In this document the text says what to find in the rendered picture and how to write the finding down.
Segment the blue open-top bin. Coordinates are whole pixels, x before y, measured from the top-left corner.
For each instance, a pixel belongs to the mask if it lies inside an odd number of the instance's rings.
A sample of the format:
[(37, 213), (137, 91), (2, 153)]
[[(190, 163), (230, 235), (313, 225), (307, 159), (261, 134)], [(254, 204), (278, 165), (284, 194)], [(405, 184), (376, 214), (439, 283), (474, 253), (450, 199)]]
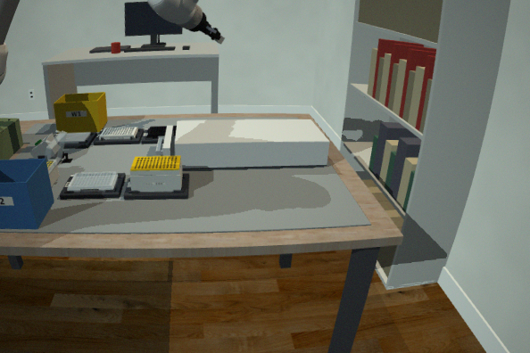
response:
[(0, 160), (0, 229), (38, 229), (53, 203), (46, 159)]

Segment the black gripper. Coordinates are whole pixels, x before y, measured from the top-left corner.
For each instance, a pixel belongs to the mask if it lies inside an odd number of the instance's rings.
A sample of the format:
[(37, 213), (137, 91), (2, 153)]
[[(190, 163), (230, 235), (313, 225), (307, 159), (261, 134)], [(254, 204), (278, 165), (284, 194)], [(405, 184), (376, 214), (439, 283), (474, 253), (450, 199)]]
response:
[[(224, 37), (217, 31), (217, 28), (212, 28), (209, 22), (206, 19), (206, 15), (203, 13), (203, 18), (201, 22), (193, 29), (189, 29), (190, 31), (196, 32), (196, 31), (202, 31), (205, 35), (209, 34), (208, 36), (211, 37), (212, 40), (215, 40), (219, 44), (222, 44), (224, 41)], [(217, 33), (216, 33), (217, 32)], [(214, 36), (215, 35), (215, 36)]]

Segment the large grey bench mat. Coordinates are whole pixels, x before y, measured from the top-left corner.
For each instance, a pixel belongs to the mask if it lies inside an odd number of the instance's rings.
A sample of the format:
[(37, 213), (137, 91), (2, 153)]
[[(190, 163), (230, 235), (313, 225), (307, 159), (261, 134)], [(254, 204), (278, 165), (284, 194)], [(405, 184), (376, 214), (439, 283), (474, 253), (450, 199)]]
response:
[[(124, 200), (135, 157), (157, 144), (103, 144), (64, 149), (54, 203), (33, 234), (196, 234), (371, 226), (327, 160), (321, 167), (183, 169), (188, 199)], [(70, 175), (126, 173), (120, 198), (60, 199)]]

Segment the yellow open-top bin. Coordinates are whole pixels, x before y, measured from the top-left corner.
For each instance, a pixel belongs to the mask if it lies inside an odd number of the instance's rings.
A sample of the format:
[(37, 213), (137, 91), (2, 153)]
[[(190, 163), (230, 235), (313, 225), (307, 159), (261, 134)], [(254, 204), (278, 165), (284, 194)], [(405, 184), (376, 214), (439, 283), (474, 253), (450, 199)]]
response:
[(54, 103), (54, 114), (58, 131), (100, 132), (108, 121), (105, 92), (65, 94)]

